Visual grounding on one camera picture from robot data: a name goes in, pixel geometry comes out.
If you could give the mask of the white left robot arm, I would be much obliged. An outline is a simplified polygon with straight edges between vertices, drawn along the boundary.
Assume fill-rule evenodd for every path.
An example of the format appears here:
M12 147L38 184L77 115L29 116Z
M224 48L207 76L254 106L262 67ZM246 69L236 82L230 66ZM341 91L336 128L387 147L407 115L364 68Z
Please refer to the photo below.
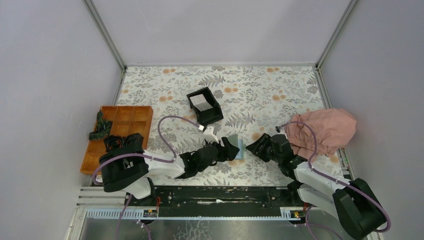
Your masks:
M206 141L198 150L172 158L145 151L135 141L101 156L92 180L102 185L106 193L123 190L148 206L155 200L151 176L192 178L217 163L233 161L239 151L239 147L232 145L227 137L222 137L217 142Z

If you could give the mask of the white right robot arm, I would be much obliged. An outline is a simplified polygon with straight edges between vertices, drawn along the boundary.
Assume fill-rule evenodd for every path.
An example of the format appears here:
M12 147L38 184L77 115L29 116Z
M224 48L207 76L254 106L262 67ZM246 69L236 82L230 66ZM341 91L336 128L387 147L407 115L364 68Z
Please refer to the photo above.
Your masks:
M281 172L292 179L286 193L291 205L304 202L318 207L339 220L353 239L361 240L381 226L391 226L387 213L366 181L318 171L306 158L294 154L285 135L265 133L246 146L246 150L264 162L276 162Z

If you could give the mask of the black card box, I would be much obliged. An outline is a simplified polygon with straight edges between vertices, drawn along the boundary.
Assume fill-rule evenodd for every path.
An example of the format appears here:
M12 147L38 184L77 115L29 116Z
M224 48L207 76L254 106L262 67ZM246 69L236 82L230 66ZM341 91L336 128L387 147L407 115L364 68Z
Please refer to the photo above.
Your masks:
M199 124L206 126L224 119L220 104L208 87L186 95Z

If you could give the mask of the stack of white cards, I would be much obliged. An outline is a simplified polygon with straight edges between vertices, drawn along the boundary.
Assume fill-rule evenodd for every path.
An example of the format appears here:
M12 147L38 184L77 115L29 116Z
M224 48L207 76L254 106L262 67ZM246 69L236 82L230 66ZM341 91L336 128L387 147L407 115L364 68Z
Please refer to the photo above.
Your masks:
M207 101L203 94L191 96L189 100L191 101L192 105L201 112L213 108L213 106Z

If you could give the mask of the pink cloth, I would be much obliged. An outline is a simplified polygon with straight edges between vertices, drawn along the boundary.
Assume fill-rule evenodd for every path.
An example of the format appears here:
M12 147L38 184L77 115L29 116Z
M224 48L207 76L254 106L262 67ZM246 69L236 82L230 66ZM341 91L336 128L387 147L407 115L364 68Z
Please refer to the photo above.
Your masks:
M356 133L357 120L344 109L331 108L295 114L284 127L285 135L295 155L310 158L333 156L345 147Z

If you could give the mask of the orange compartment tray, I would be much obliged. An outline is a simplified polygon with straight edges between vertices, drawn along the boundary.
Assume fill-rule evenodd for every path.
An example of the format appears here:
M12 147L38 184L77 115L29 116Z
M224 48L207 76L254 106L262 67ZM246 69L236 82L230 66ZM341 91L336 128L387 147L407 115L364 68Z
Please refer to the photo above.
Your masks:
M102 106L102 118L112 122L109 134L126 137L139 133L143 137L142 148L147 149L153 119L151 106ZM106 153L102 139L90 140L80 166L80 173L91 175L99 166L100 156Z

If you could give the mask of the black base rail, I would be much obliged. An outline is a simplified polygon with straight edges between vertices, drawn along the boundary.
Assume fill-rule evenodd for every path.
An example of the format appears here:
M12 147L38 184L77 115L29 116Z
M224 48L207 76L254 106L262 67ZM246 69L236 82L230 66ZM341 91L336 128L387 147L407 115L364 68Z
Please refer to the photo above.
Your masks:
M156 186L144 199L127 193L124 202L171 218L281 217L282 210L301 213L308 207L294 190L270 186Z

